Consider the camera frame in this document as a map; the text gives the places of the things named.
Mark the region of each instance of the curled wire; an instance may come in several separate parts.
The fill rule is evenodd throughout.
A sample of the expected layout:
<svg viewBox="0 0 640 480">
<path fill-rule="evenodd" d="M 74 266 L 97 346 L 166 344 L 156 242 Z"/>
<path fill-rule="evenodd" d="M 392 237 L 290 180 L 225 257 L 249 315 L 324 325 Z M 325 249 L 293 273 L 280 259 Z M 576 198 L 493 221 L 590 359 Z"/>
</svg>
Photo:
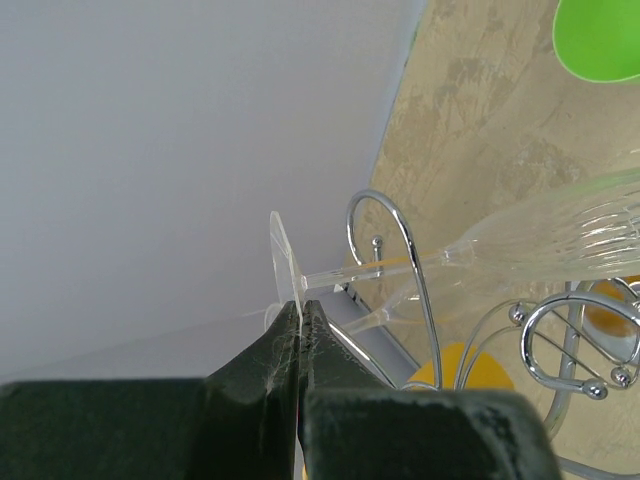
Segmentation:
<svg viewBox="0 0 640 480">
<path fill-rule="evenodd" d="M 396 224 L 402 233 L 402 238 L 404 239 L 404 243 L 407 248 L 407 254 L 409 255 L 413 276 L 415 277 L 418 292 L 420 293 L 420 305 L 422 307 L 422 313 L 431 345 L 431 356 L 433 358 L 434 371 L 433 386 L 436 390 L 441 390 L 442 358 L 440 355 L 440 344 L 438 342 L 438 333 L 436 332 L 435 320 L 433 319 L 433 312 L 431 310 L 431 301 L 429 300 L 429 293 L 427 292 L 427 284 L 424 279 L 424 273 L 422 272 L 422 265 L 420 264 L 420 258 L 418 256 L 418 250 L 416 249 L 413 233 L 411 233 L 409 223 L 400 209 L 383 193 L 376 190 L 362 190 L 351 198 L 347 207 L 347 239 L 349 241 L 349 247 L 351 248 L 351 254 L 358 265 L 362 265 L 364 263 L 358 250 L 358 246 L 356 245 L 354 224 L 356 208 L 358 207 L 358 204 L 366 198 L 376 200 L 381 203 L 396 221 Z"/>
</svg>

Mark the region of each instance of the green bowl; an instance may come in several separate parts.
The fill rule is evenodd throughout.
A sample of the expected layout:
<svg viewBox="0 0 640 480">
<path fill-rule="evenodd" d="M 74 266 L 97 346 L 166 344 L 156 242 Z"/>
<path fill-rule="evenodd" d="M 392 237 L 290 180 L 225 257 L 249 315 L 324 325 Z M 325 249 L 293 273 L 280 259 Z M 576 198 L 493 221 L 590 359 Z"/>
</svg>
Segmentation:
<svg viewBox="0 0 640 480">
<path fill-rule="evenodd" d="M 640 83 L 640 0 L 561 0 L 553 46 L 578 78 Z"/>
</svg>

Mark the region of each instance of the beige countertop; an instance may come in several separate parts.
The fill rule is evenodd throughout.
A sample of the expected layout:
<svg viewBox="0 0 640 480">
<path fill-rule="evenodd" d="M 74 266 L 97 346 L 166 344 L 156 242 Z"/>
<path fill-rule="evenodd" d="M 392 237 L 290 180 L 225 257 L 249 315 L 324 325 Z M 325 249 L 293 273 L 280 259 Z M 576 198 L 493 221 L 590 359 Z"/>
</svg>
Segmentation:
<svg viewBox="0 0 640 480">
<path fill-rule="evenodd" d="M 632 166 L 624 155 L 640 148 L 640 88 L 589 84 L 565 72 L 551 39 L 556 6 L 553 0 L 429 2 L 371 180 L 405 213 L 420 249 L 448 245 L 483 217 L 536 192 Z M 402 255 L 382 208 L 367 203 L 362 211 L 361 245 L 379 233 L 386 257 Z M 375 306 L 398 281 L 359 288 Z M 539 296 L 544 288 L 530 293 Z M 474 304 L 479 312 L 497 301 Z M 417 359 L 429 358 L 423 327 L 393 331 Z M 516 385 L 543 411 L 548 392 L 527 386 L 517 352 L 505 345 L 498 357 L 522 374 Z M 615 397 L 576 398 L 556 450 L 600 468 L 640 471 L 640 392 Z"/>
</svg>

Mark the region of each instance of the white wall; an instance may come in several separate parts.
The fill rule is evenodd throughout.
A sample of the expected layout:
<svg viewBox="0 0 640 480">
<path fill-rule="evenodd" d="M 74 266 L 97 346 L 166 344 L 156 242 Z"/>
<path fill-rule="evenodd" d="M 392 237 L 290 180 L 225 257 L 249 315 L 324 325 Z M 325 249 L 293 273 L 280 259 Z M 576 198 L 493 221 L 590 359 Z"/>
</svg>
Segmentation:
<svg viewBox="0 0 640 480">
<path fill-rule="evenodd" d="M 339 265 L 422 0 L 0 3 L 0 375 Z"/>
</svg>

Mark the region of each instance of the metal rod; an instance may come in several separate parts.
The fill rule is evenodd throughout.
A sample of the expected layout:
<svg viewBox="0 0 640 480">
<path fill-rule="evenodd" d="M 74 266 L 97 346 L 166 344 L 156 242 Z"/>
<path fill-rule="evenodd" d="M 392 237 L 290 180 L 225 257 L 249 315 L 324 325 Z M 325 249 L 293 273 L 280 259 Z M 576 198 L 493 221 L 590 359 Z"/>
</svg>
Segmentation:
<svg viewBox="0 0 640 480">
<path fill-rule="evenodd" d="M 607 396 L 607 387 L 601 380 L 589 379 L 586 381 L 575 379 L 560 379 L 552 377 L 540 368 L 533 354 L 534 331 L 538 322 L 548 312 L 564 305 L 592 305 L 609 310 L 622 318 L 626 318 L 636 327 L 640 328 L 640 317 L 637 310 L 629 305 L 611 297 L 592 292 L 565 292 L 551 295 L 539 304 L 527 317 L 522 337 L 520 340 L 520 355 L 529 373 L 543 386 L 554 390 L 567 390 L 574 393 L 583 393 L 596 400 L 602 400 Z"/>
<path fill-rule="evenodd" d="M 420 305 L 422 306 L 422 313 L 424 315 L 424 321 L 429 335 L 429 342 L 431 344 L 434 386 L 437 390 L 440 390 L 442 389 L 442 358 L 440 356 L 440 344 L 438 343 L 438 334 L 436 332 L 436 325 L 433 318 L 433 312 L 431 310 L 429 293 L 427 292 L 427 284 L 422 271 L 422 264 L 420 263 L 418 250 L 415 246 L 415 240 L 407 220 L 398 207 L 386 195 L 375 190 L 368 189 L 356 193 L 351 198 L 349 206 L 347 207 L 347 239 L 349 241 L 349 247 L 351 248 L 351 254 L 358 265 L 362 265 L 364 263 L 355 242 L 354 224 L 356 208 L 365 198 L 370 198 L 381 203 L 389 213 L 391 213 L 402 233 L 402 238 L 404 239 L 407 253 L 409 255 L 409 261 L 411 263 L 411 269 L 413 270 L 413 275 L 418 286 L 418 292 L 420 293 Z"/>
</svg>

